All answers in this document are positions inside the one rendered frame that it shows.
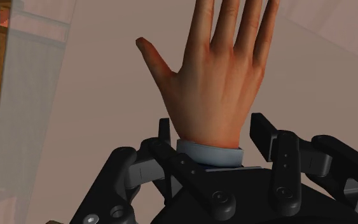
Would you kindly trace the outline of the translucent glass panel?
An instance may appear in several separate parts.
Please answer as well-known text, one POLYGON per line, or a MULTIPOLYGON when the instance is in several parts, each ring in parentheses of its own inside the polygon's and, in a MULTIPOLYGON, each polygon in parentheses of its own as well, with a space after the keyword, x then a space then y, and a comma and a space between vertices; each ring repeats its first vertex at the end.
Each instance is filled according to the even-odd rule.
POLYGON ((0 224, 25 224, 77 0, 11 0, 0 90, 0 224))

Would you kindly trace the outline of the skin-coloured hand figure, grey cuff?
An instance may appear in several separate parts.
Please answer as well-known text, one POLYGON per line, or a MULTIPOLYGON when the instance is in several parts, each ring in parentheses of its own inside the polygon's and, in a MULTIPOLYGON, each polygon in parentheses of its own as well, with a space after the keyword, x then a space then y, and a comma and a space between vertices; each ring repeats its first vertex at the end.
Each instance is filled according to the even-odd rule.
POLYGON ((179 136, 177 150, 213 167, 240 167, 240 132, 266 69, 280 0, 196 0, 182 66, 173 72, 135 42, 179 136))

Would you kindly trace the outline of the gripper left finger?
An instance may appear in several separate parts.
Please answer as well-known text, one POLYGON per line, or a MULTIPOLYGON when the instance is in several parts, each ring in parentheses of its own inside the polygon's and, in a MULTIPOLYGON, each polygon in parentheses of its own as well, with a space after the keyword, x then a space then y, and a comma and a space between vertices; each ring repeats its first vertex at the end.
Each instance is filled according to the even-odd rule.
POLYGON ((163 197, 170 203, 173 179, 211 218, 226 221, 235 214, 235 196, 171 147, 170 122, 162 118, 157 137, 143 140, 139 150, 122 146, 111 152, 69 224, 137 224, 131 202, 141 185, 164 181, 163 197))

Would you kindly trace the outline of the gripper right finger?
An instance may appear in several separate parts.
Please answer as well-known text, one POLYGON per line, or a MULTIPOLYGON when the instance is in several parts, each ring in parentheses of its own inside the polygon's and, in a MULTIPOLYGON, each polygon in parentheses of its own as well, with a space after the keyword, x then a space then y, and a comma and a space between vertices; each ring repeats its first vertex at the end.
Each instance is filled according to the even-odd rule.
POLYGON ((251 115, 250 138, 263 158, 272 163, 270 198, 273 208, 296 214, 301 204, 301 174, 337 202, 358 207, 358 151, 329 135, 305 141, 288 130, 276 129, 262 113, 251 115))

